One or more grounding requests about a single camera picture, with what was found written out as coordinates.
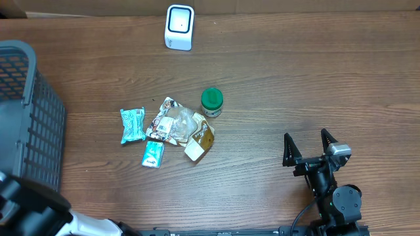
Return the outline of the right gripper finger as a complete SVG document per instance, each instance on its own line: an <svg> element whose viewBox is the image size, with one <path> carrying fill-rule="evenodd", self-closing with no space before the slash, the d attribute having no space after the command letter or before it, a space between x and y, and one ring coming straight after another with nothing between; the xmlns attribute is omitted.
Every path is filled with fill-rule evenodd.
<svg viewBox="0 0 420 236"><path fill-rule="evenodd" d="M327 152L330 144L337 143L337 140L325 128L321 130L321 137L324 153Z"/></svg>
<svg viewBox="0 0 420 236"><path fill-rule="evenodd" d="M284 167L292 167L299 163L302 159L302 155L299 152L297 146L295 145L292 137L289 133L284 134L284 150L283 150L283 161L282 165Z"/></svg>

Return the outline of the green lid jar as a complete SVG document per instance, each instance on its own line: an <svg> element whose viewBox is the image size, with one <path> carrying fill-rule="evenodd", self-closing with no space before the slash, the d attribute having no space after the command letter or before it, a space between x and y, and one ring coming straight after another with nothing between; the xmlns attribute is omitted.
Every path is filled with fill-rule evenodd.
<svg viewBox="0 0 420 236"><path fill-rule="evenodd" d="M217 88L207 88L201 95L201 108L208 117L217 117L222 112L223 106L222 92Z"/></svg>

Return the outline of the brown clear snack bag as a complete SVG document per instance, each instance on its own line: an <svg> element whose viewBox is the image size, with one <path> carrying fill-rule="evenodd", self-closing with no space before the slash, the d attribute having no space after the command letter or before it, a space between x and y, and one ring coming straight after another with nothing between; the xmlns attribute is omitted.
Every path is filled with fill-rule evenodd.
<svg viewBox="0 0 420 236"><path fill-rule="evenodd" d="M203 115L182 106L170 97L160 106L159 113L146 129L146 135L182 146L192 161L201 158L215 140L215 130Z"/></svg>

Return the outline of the teal tissue pack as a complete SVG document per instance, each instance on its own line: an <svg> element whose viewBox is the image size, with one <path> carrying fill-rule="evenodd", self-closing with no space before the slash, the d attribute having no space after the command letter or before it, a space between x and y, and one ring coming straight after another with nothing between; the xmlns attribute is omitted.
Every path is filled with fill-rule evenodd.
<svg viewBox="0 0 420 236"><path fill-rule="evenodd" d="M164 143L148 141L142 158L142 166L159 168L163 159Z"/></svg>

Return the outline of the teal snack packet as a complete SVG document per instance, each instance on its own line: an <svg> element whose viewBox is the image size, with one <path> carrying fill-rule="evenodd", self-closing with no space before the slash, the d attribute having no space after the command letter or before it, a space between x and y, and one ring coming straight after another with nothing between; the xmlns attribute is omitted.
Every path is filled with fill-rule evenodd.
<svg viewBox="0 0 420 236"><path fill-rule="evenodd" d="M124 126L121 144L126 142L144 141L146 134L143 131L145 110L143 107L136 109L120 109L121 119Z"/></svg>

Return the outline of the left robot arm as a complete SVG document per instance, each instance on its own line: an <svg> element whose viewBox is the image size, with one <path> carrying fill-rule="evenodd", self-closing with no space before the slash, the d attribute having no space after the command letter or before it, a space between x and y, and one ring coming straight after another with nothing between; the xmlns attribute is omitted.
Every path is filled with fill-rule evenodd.
<svg viewBox="0 0 420 236"><path fill-rule="evenodd" d="M61 194L31 180L1 173L2 235L140 235L123 222L72 210Z"/></svg>

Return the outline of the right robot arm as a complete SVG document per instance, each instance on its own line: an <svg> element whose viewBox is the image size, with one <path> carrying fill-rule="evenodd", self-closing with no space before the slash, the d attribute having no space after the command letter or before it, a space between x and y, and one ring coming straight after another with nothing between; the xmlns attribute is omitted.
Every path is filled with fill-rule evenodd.
<svg viewBox="0 0 420 236"><path fill-rule="evenodd" d="M303 176L312 191L314 200L294 219L290 235L363 235L361 229L362 192L355 185L338 186L334 172L345 166L352 155L350 146L337 141L326 130L321 130L323 153L318 157L304 158L292 137L284 134L282 165L294 167L293 175ZM301 216L313 206L318 208L319 220L314 220L304 229L297 228Z"/></svg>

